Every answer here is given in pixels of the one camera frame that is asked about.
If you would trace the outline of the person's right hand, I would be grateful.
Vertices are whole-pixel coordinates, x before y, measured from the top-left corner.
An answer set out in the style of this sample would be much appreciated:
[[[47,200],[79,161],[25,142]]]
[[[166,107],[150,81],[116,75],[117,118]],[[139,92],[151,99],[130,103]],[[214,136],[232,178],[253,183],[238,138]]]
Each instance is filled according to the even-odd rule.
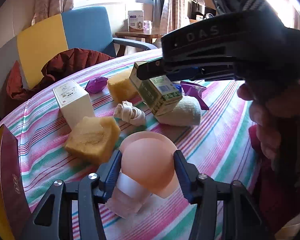
[[[256,136],[261,143],[261,151],[267,159],[275,161],[283,142],[278,120],[280,118],[300,118],[300,82],[292,84],[279,96],[270,99],[264,105],[254,99],[252,91],[246,83],[239,87],[237,95],[245,101],[253,102],[249,108],[249,115],[250,119],[257,124]],[[293,152],[300,154],[300,130],[298,136],[298,146]]]

